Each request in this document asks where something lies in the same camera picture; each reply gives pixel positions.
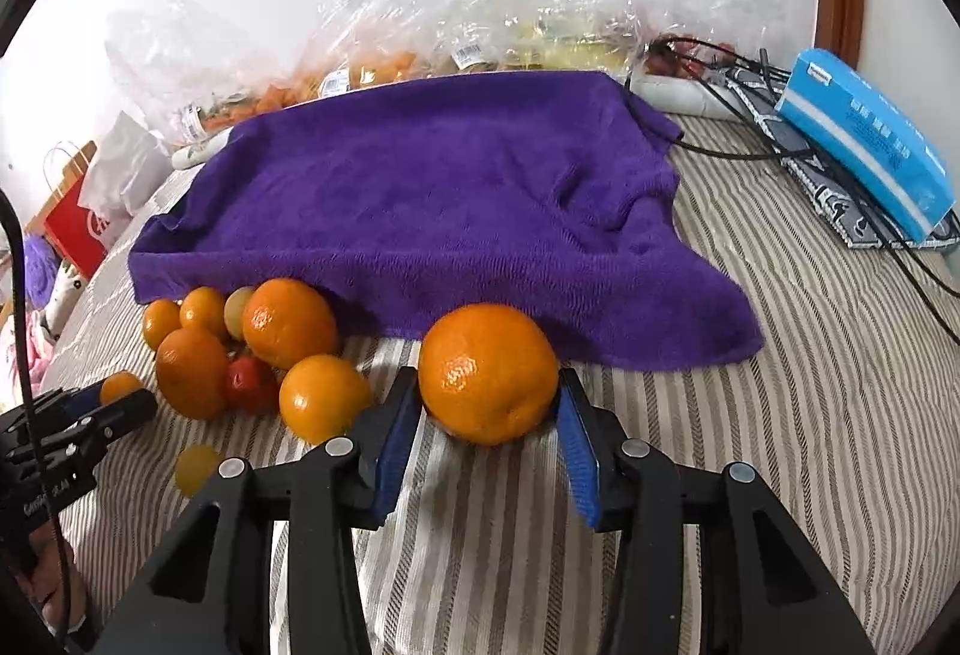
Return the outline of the left hand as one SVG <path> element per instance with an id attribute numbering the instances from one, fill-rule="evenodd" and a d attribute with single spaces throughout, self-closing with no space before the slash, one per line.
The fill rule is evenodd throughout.
<path id="1" fill-rule="evenodd" d="M 65 607 L 65 584 L 60 570 L 59 548 L 55 541 L 52 525 L 44 524 L 30 537 L 29 544 L 34 549 L 37 564 L 31 577 L 26 580 L 26 593 L 34 607 L 43 616 L 44 623 L 50 630 L 57 629 L 60 616 Z M 80 629 L 86 619 L 88 594 L 85 580 L 78 572 L 75 564 L 75 552 L 68 541 L 64 543 L 65 566 L 70 579 L 70 613 L 68 613 L 68 630 L 75 632 Z"/>

